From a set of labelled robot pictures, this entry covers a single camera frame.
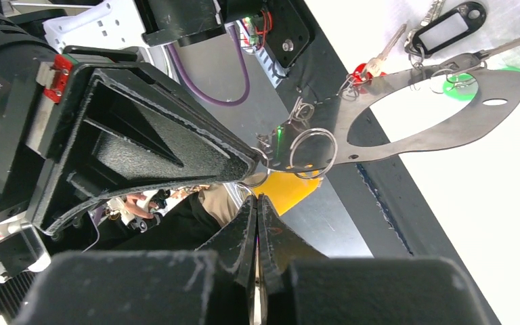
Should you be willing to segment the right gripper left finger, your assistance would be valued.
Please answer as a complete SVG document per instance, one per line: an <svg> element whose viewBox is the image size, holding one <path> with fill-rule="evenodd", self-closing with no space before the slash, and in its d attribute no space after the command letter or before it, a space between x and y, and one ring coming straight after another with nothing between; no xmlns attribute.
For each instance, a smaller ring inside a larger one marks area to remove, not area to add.
<svg viewBox="0 0 520 325"><path fill-rule="evenodd" d="M257 197L248 196L236 216L197 248L217 253L232 280L243 287L255 285L257 250Z"/></svg>

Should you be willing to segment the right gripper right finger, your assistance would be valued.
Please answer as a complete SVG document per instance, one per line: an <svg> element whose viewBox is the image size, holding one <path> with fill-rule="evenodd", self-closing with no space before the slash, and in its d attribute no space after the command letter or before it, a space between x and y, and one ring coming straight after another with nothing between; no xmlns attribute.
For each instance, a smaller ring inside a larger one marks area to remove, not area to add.
<svg viewBox="0 0 520 325"><path fill-rule="evenodd" d="M295 258L324 258L281 220L268 196L258 197L260 276L266 287L283 287L282 274Z"/></svg>

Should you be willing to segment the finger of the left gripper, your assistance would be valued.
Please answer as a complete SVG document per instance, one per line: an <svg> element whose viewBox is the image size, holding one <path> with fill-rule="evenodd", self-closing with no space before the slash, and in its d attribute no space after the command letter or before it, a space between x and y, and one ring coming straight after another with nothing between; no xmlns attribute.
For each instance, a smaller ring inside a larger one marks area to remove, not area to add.
<svg viewBox="0 0 520 325"><path fill-rule="evenodd" d="M260 155L147 63L77 64L43 136L32 224L54 234L115 196L240 181Z"/></svg>

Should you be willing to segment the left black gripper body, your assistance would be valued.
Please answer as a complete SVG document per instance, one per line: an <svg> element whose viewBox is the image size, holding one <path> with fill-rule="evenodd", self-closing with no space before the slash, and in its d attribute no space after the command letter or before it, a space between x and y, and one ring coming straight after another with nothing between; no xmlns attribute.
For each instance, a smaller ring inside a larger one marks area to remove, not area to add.
<svg viewBox="0 0 520 325"><path fill-rule="evenodd" d="M35 190L43 160L25 142L43 96L39 67L57 56L40 45L0 47L0 215L25 211Z"/></svg>

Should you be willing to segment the key with yellow tag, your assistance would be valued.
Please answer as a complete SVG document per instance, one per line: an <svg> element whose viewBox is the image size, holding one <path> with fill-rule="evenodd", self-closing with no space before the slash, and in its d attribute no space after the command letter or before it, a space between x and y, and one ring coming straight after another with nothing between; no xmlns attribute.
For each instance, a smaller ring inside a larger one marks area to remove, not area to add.
<svg viewBox="0 0 520 325"><path fill-rule="evenodd" d="M303 179L294 173L271 171L252 174L238 182L237 186L243 194L267 196L277 214L282 217L317 190L322 181L321 177Z"/></svg>

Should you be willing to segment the perforated metal ring plate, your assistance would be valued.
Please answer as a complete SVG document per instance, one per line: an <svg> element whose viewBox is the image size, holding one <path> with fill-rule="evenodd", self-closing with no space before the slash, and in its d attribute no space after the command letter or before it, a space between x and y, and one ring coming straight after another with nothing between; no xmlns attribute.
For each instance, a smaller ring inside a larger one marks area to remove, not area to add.
<svg viewBox="0 0 520 325"><path fill-rule="evenodd" d="M502 123L520 103L520 72L478 70L474 97L464 103L436 95L443 78L430 79L440 68L407 70L373 79L353 99L348 93L317 104L299 102L270 134L259 137L267 167L294 173L290 145L311 128L329 130L339 145L334 165L368 163L409 152L464 146L481 139Z"/></svg>

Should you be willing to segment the key with black tag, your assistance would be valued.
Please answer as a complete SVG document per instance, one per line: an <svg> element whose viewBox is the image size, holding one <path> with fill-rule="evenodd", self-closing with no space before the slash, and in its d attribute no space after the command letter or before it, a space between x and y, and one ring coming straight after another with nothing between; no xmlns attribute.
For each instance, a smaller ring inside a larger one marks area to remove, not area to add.
<svg viewBox="0 0 520 325"><path fill-rule="evenodd" d="M468 37L485 23L488 12L477 1L465 1L443 11L444 1L432 1L420 24L404 41L404 51L410 56L430 58L433 54Z"/></svg>

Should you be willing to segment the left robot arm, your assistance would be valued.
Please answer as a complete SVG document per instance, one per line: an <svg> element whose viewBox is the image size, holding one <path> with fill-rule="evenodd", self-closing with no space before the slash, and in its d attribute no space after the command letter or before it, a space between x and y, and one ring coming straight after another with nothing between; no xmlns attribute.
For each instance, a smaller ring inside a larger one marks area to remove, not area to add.
<svg viewBox="0 0 520 325"><path fill-rule="evenodd" d="M103 1L43 23L0 14L0 223L52 235L112 197L240 181L259 156L134 47L233 30L241 1Z"/></svg>

